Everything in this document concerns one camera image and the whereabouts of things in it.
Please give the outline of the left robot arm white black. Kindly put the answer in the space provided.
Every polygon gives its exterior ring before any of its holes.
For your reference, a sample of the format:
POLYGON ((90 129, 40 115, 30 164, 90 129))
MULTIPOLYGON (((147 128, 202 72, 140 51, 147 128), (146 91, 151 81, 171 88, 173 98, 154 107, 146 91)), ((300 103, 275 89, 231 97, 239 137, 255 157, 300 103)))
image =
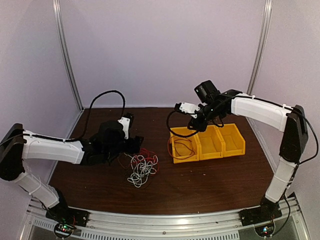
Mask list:
POLYGON ((130 137, 131 121, 107 121, 89 139, 63 139, 39 135, 15 123, 0 143, 0 178, 13 181, 40 200, 46 210, 61 222, 72 218, 63 194, 35 177, 23 161, 54 160, 74 165, 93 166, 111 163, 122 153, 138 154, 144 137, 130 137))

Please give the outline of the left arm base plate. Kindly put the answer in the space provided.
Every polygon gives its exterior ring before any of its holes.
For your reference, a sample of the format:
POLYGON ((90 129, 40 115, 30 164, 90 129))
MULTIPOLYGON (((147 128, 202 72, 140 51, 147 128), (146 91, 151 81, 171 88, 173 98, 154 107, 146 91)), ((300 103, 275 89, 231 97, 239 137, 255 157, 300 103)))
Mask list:
POLYGON ((45 217, 55 220, 61 224, 68 224, 71 226, 86 227, 89 219, 89 212, 76 208, 49 208, 46 211, 45 217))

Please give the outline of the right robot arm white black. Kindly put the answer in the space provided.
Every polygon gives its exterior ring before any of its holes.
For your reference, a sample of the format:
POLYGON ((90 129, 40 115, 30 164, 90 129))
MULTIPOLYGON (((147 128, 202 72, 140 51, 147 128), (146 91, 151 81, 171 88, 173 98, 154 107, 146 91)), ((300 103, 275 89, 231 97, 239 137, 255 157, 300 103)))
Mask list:
POLYGON ((303 107, 273 103, 235 89, 220 92, 210 80, 199 84, 194 91, 201 103, 183 102, 179 107, 184 114, 191 115, 188 128, 192 130, 204 132, 209 122, 235 115, 265 124, 282 134, 277 168, 256 210, 259 220, 268 220, 293 182, 308 142, 303 107))

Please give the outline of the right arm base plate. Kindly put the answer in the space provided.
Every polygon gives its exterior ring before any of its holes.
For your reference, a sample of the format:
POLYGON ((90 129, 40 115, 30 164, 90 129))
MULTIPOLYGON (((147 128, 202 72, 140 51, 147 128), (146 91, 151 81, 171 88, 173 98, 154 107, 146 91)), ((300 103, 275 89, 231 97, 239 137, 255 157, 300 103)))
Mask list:
POLYGON ((264 222, 271 222, 282 216, 279 206, 269 207, 261 205, 254 208, 246 208, 239 213, 242 226, 257 225, 264 222))

